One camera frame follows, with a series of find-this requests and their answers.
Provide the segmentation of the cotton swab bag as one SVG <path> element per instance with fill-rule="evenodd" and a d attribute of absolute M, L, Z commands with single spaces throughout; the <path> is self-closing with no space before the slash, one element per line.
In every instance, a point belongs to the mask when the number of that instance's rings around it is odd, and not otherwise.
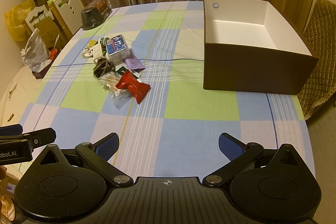
<path fill-rule="evenodd" d="M 117 109 L 121 109 L 132 98 L 127 90 L 116 87 L 120 79 L 121 76 L 113 71 L 109 71 L 100 77 L 100 84 L 109 92 L 110 100 Z"/>

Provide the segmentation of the red snack packet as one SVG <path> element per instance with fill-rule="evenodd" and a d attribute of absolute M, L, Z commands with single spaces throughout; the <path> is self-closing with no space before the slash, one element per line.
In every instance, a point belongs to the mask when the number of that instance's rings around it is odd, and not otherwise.
<path fill-rule="evenodd" d="M 127 70 L 116 84 L 116 88 L 127 90 L 135 98 L 137 103 L 140 104 L 151 89 L 151 86 L 139 82 L 131 71 Z"/>

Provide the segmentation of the dark hair scrunchie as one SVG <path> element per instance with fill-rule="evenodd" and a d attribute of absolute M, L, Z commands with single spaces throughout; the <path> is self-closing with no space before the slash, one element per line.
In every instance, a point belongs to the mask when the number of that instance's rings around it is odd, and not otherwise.
<path fill-rule="evenodd" d="M 113 64 L 111 64 L 108 59 L 101 58 L 97 61 L 93 69 L 93 76 L 96 79 L 99 79 L 101 76 L 112 70 L 113 70 Z"/>

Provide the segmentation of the purple cream tube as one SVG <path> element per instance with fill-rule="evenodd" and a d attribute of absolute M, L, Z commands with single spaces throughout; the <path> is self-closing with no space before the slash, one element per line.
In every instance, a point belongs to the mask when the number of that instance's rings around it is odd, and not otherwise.
<path fill-rule="evenodd" d="M 141 61 L 139 61 L 139 59 L 135 56 L 130 56 L 128 58 L 126 58 L 125 63 L 127 65 L 127 67 L 131 70 L 144 70 L 146 67 L 142 64 Z"/>

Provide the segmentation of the blue label plastic box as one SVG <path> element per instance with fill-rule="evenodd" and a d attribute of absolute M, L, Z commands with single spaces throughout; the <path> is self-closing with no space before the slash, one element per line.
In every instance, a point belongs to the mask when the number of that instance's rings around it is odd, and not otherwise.
<path fill-rule="evenodd" d="M 119 34 L 105 42 L 106 54 L 110 62 L 117 63 L 130 56 L 129 47 L 122 36 Z"/>

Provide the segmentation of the white cosmetic tube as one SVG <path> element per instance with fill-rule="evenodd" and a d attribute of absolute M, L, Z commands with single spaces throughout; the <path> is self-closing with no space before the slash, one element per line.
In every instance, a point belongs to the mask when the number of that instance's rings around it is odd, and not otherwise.
<path fill-rule="evenodd" d="M 82 52 L 82 56 L 85 59 L 93 58 L 93 59 L 101 59 L 104 58 L 104 53 L 102 49 L 102 45 L 97 43 L 93 46 L 87 45 L 84 51 Z"/>

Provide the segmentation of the crumpled silver plastic bag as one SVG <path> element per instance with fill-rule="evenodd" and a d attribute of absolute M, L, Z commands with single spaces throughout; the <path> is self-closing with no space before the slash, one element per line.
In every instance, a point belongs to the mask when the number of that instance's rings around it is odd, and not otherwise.
<path fill-rule="evenodd" d="M 49 50 L 40 37 L 38 28 L 34 29 L 26 46 L 21 50 L 21 59 L 23 64 L 28 66 L 34 73 L 41 72 L 51 63 Z"/>

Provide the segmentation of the checkered tablecloth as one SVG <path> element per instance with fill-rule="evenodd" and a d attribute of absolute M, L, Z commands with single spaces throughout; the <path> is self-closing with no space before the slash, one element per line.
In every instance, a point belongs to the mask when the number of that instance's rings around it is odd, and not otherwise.
<path fill-rule="evenodd" d="M 198 176 L 227 163 L 218 147 L 227 132 L 265 148 L 294 145 L 314 168 L 309 133 L 296 96 L 205 90 L 203 4 L 165 2 L 114 9 L 100 27 L 78 31 L 29 101 L 25 131 L 52 127 L 60 148 L 94 143 L 116 132 L 120 147 L 110 160 L 131 177 Z M 145 65 L 151 89 L 141 103 L 116 106 L 93 76 L 86 45 L 123 35 Z"/>

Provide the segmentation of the quilted olive chair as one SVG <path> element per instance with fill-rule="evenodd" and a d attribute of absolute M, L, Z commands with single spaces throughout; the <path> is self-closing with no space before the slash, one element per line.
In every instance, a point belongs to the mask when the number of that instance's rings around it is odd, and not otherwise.
<path fill-rule="evenodd" d="M 307 120 L 335 94 L 335 3 L 316 0 L 303 34 L 319 57 L 298 94 Z"/>

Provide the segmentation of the brown paper bag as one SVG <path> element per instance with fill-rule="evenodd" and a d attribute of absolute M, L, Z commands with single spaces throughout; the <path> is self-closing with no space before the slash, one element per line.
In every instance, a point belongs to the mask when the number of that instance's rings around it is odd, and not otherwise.
<path fill-rule="evenodd" d="M 63 38 L 56 23 L 46 17 L 34 24 L 34 27 L 39 30 L 39 36 L 44 41 L 47 49 L 53 49 L 54 46 L 61 50 L 63 48 Z"/>

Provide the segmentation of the brown cardboard storage box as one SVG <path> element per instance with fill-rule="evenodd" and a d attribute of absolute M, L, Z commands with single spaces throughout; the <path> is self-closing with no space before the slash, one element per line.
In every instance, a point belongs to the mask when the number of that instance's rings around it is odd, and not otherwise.
<path fill-rule="evenodd" d="M 203 0 L 207 90 L 296 95 L 318 63 L 269 0 Z"/>

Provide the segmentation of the yellow plastic bag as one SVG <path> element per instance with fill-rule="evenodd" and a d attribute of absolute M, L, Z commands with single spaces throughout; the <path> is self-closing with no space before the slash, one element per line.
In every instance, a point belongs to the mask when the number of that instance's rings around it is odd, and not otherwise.
<path fill-rule="evenodd" d="M 25 40 L 26 29 L 23 22 L 34 8 L 34 0 L 25 0 L 4 13 L 7 30 L 13 41 L 22 42 Z"/>

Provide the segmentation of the black instant noodle bowl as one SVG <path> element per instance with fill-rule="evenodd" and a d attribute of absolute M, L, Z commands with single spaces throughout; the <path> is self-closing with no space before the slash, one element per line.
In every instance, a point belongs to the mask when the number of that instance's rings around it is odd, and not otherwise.
<path fill-rule="evenodd" d="M 103 24 L 112 9 L 106 4 L 104 0 L 97 0 L 89 3 L 81 11 L 81 28 L 84 31 L 91 30 Z"/>

